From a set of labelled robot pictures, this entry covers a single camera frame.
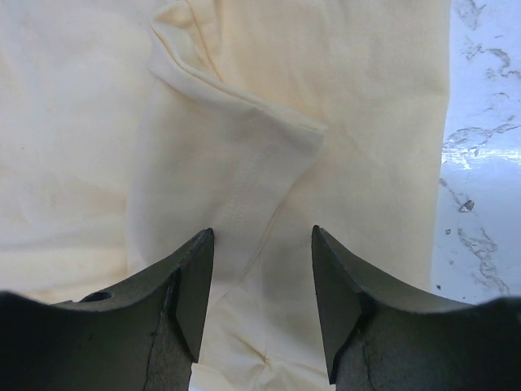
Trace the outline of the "cream yellow t-shirt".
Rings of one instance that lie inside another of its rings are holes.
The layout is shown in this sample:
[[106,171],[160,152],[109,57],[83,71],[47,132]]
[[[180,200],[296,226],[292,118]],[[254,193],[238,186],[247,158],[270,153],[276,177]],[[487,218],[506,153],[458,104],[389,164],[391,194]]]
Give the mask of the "cream yellow t-shirt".
[[313,226],[431,286],[450,7],[2,2],[2,288],[77,299],[212,228],[194,385],[329,389]]

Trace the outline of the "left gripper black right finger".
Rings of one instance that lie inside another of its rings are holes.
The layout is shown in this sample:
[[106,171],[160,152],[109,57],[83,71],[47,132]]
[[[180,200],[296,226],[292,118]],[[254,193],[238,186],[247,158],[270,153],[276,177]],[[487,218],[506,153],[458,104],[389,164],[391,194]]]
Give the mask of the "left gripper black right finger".
[[338,390],[517,390],[520,300],[453,301],[312,232],[328,379]]

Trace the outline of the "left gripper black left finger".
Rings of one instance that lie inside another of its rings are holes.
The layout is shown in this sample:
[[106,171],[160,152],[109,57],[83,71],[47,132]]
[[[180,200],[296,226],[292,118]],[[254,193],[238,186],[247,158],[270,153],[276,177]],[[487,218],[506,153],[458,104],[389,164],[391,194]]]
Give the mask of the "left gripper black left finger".
[[80,301],[1,294],[4,390],[186,390],[212,279],[206,229],[165,259]]

